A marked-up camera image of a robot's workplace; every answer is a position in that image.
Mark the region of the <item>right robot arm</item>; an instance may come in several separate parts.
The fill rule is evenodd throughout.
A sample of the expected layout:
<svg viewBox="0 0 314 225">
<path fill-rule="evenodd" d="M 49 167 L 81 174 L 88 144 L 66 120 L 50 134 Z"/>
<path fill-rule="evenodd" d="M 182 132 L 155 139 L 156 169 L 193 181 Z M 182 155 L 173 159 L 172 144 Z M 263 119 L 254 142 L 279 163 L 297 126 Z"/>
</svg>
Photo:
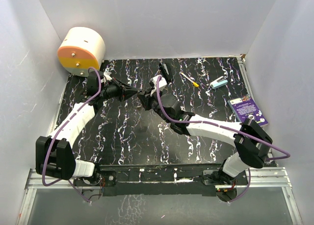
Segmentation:
<svg viewBox="0 0 314 225">
<path fill-rule="evenodd" d="M 218 171 L 207 176 L 209 180 L 230 184 L 246 169 L 264 166 L 273 141 L 254 120 L 246 119 L 241 123 L 204 118 L 182 110 L 172 94 L 148 90 L 139 92 L 137 97 L 145 110 L 157 113 L 175 133 L 207 137 L 236 148 L 236 153 L 224 160 Z"/>
</svg>

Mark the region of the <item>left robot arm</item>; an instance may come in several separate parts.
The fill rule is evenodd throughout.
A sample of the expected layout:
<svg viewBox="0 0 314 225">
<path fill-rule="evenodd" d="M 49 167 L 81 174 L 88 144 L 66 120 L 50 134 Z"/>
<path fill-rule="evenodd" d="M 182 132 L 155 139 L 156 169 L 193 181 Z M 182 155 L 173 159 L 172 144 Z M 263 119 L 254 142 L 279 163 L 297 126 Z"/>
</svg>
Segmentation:
<svg viewBox="0 0 314 225">
<path fill-rule="evenodd" d="M 48 136 L 36 140 L 35 169 L 42 176 L 43 184 L 48 186 L 45 177 L 50 176 L 56 181 L 83 177 L 90 185 L 97 185 L 102 174 L 95 169 L 95 163 L 76 160 L 73 145 L 87 123 L 102 109 L 104 101 L 113 98 L 125 101 L 138 92 L 103 72 L 90 71 L 85 88 L 69 115 Z"/>
</svg>

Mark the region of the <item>metal keyring with clips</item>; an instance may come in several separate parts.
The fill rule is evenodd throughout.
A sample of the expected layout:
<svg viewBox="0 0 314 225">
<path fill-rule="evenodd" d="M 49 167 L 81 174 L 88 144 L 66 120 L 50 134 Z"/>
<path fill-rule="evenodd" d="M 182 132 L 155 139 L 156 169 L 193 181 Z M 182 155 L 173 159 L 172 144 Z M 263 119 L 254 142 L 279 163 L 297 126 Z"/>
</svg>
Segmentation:
<svg viewBox="0 0 314 225">
<path fill-rule="evenodd" d="M 143 109 L 143 105 L 142 105 L 142 103 L 139 100 L 136 100 L 136 101 L 133 102 L 133 107 L 136 110 L 142 110 Z"/>
</svg>

